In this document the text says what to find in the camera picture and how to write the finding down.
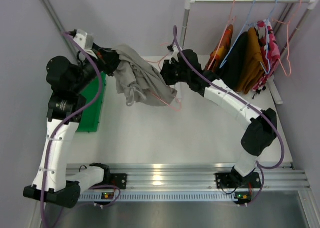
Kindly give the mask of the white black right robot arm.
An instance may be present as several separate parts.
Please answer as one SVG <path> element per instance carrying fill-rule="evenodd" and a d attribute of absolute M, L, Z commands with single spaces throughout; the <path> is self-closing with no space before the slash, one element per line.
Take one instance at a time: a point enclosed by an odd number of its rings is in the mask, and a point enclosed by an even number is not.
<path fill-rule="evenodd" d="M 240 141 L 243 152 L 228 173 L 228 180 L 237 188 L 250 185 L 259 157 L 279 138 L 276 111 L 252 105 L 222 78 L 203 70 L 192 49 L 179 51 L 176 45 L 169 45 L 168 49 L 172 55 L 164 60 L 160 72 L 165 82 L 168 85 L 187 83 L 191 90 L 223 108 L 245 130 Z"/>

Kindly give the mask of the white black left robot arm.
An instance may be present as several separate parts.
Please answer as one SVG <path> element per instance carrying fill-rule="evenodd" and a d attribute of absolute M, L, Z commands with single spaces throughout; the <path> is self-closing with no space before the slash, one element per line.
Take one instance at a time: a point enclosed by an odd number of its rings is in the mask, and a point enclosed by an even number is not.
<path fill-rule="evenodd" d="M 45 147 L 32 185 L 23 190 L 24 197 L 73 208 L 86 190 L 112 184 L 110 167 L 101 163 L 92 163 L 70 178 L 66 175 L 70 146 L 87 106 L 81 92 L 102 73 L 112 75 L 120 63 L 119 55 L 110 48 L 94 45 L 92 52 L 79 65 L 56 56 L 46 66 L 46 81 L 51 85 L 52 95 Z"/>

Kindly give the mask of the beige trousers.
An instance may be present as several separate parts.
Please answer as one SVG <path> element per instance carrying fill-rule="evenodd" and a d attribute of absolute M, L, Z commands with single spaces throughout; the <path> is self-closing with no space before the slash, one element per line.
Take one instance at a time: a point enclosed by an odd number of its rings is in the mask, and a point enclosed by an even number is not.
<path fill-rule="evenodd" d="M 159 107 L 172 103 L 178 91 L 165 83 L 158 69 L 127 44 L 117 45 L 112 50 L 120 58 L 114 72 L 116 90 L 124 94 L 127 106 L 144 103 Z"/>

